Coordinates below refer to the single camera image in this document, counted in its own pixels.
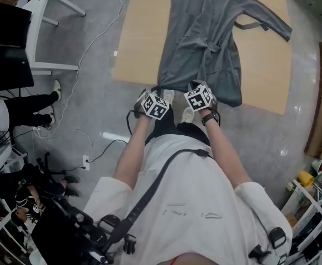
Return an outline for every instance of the gray floor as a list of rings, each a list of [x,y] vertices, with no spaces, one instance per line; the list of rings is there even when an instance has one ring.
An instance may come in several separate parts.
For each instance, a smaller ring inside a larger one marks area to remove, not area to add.
[[[43,24],[39,34],[38,61],[60,62],[77,65],[85,48],[118,15],[118,0],[70,0],[87,11],[79,17],[68,9],[49,2],[45,15],[59,21],[59,26]],[[129,0],[124,3],[120,18],[91,46],[85,54],[78,75],[78,84],[68,103],[59,128],[47,141],[28,133],[17,138],[17,142],[34,156],[49,151],[53,169],[72,169],[82,166],[82,155],[88,150],[91,159],[97,157],[110,143],[103,132],[129,136],[125,117],[145,87],[132,83],[111,81],[114,66],[114,50],[118,48],[120,33]],[[238,151],[243,164],[254,181],[266,187],[273,201],[280,205],[284,188],[308,159],[303,154],[305,142],[312,124],[318,94],[318,42],[322,41],[322,23],[309,13],[287,0],[291,17],[292,73],[289,98],[284,116],[242,105],[229,108],[220,105],[222,127]],[[62,84],[62,100],[54,104],[57,120],[66,106],[71,89],[76,82],[76,73],[54,73],[52,76],[36,76],[32,94],[49,93],[53,80]],[[185,102],[176,95],[176,119],[180,118]],[[93,141],[79,131],[86,133]],[[18,128],[17,134],[28,131]],[[43,130],[41,135],[52,131]],[[124,148],[114,143],[103,157],[91,164],[91,170],[73,171],[81,178],[76,188],[80,198],[71,203],[82,208],[101,176],[111,176]]]

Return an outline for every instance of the yellow object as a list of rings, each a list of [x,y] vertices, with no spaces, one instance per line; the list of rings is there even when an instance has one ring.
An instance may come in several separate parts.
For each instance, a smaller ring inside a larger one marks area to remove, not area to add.
[[[306,171],[300,171],[298,179],[305,188],[309,188],[314,183],[314,177]]]

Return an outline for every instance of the power outlet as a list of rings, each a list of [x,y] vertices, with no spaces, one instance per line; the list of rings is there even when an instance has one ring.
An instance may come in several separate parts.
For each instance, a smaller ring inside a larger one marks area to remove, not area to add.
[[[89,171],[89,163],[87,162],[89,161],[89,156],[83,155],[82,159],[83,159],[83,166],[85,167],[85,170]]]

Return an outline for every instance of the black pants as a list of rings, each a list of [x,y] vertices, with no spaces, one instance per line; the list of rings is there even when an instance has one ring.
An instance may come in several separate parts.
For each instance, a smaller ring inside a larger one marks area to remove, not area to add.
[[[148,144],[151,139],[168,134],[186,135],[210,146],[210,140],[198,126],[192,123],[179,123],[177,126],[175,126],[174,113],[172,107],[170,107],[166,115],[163,116],[162,120],[156,120],[155,128],[153,132],[149,135],[149,137],[146,139],[146,144]]]
[[[51,106],[59,98],[57,92],[51,94],[16,97],[5,100],[10,118],[10,129],[15,126],[44,126],[51,123],[50,115],[35,115],[44,108]]]

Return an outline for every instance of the gray bathrobe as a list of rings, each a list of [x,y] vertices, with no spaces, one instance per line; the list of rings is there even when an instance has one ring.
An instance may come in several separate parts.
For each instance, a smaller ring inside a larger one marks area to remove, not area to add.
[[[203,80],[218,101],[239,106],[241,67],[232,28],[240,14],[255,18],[285,41],[291,37],[292,29],[258,0],[172,0],[159,87],[186,92],[191,80]]]

